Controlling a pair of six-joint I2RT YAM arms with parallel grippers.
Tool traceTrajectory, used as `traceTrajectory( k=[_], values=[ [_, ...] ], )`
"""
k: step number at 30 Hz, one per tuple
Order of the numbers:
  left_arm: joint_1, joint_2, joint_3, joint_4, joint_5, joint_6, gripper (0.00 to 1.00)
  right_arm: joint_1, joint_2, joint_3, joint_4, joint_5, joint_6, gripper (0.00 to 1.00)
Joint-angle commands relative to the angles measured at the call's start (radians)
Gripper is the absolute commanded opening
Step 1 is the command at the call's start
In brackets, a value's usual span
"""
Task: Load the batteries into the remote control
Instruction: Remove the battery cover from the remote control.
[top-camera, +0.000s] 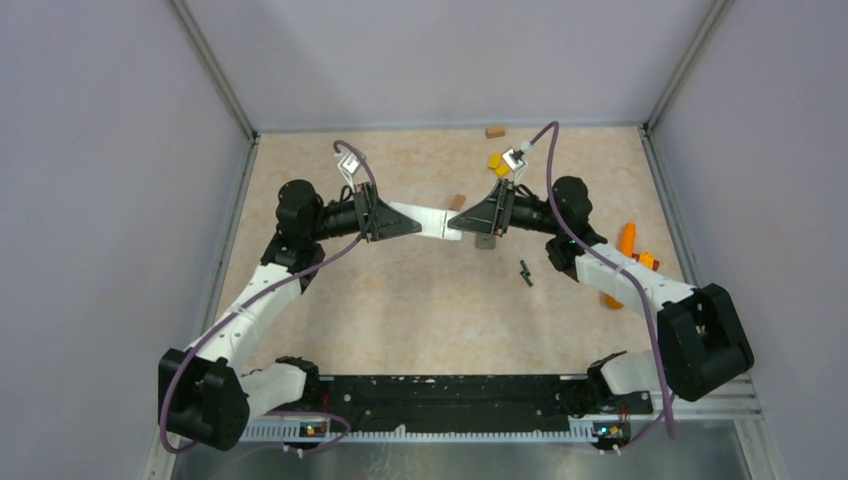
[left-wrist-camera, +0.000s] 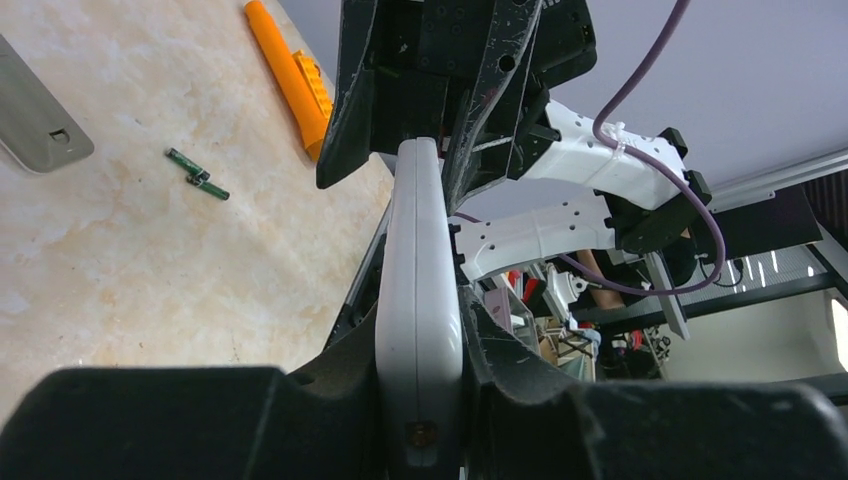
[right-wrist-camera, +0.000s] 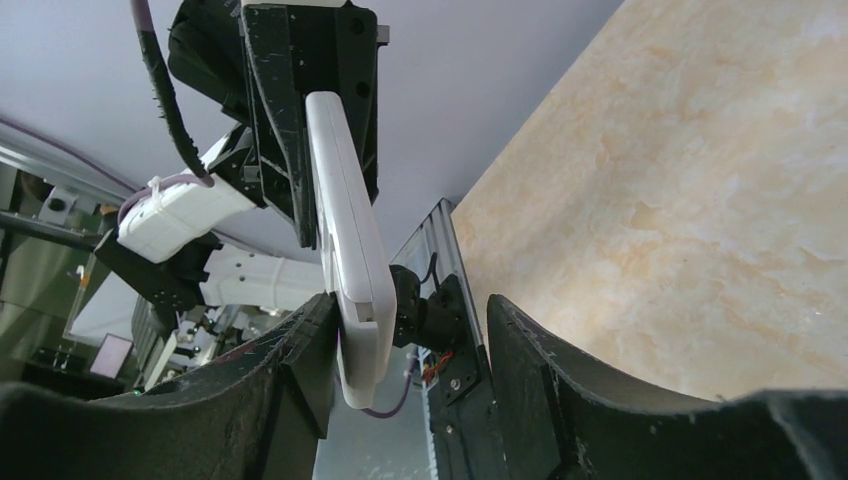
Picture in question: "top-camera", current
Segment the grey battery cover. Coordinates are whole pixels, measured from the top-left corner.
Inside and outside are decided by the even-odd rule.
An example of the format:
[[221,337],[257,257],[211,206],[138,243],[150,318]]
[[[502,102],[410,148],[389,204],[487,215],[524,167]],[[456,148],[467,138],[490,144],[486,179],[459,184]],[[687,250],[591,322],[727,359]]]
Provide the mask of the grey battery cover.
[[474,246],[481,250],[494,250],[497,245],[497,236],[493,234],[476,234]]

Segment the white remote control with buttons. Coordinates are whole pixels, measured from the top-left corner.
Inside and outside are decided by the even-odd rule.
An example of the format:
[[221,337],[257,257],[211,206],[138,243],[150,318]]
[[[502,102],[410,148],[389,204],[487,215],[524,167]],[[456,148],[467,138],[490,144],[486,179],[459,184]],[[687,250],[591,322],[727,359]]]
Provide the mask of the white remote control with buttons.
[[389,206],[421,225],[417,236],[445,241],[461,241],[463,232],[451,228],[448,222],[459,215],[457,211],[390,202]]

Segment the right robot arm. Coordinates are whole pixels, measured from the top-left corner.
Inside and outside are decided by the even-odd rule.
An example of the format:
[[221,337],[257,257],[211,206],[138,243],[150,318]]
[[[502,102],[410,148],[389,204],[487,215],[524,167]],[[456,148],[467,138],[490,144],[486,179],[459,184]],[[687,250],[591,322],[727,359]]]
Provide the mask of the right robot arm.
[[652,346],[615,353],[590,367],[589,404],[612,412],[637,391],[669,390],[695,402],[749,371],[755,358],[730,293],[717,284],[696,287],[627,257],[589,223],[593,205],[582,179],[558,178],[547,200],[500,180],[487,198],[451,218],[454,230],[501,236],[509,228],[550,235],[545,249],[554,269],[646,315]]

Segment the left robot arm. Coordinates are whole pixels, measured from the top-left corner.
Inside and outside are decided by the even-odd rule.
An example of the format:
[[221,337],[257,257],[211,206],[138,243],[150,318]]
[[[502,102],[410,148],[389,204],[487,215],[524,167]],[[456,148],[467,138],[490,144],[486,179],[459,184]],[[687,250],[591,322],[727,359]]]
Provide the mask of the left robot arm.
[[242,293],[200,338],[160,360],[160,440],[171,453],[180,450],[171,434],[226,451],[250,421],[278,406],[314,410],[321,397],[311,380],[314,365],[282,359],[251,370],[254,350],[318,271],[341,258],[326,256],[323,240],[379,241],[426,229],[423,209],[386,203],[370,183],[353,188],[346,201],[325,203],[310,182],[289,181],[279,190],[276,215],[275,234]]

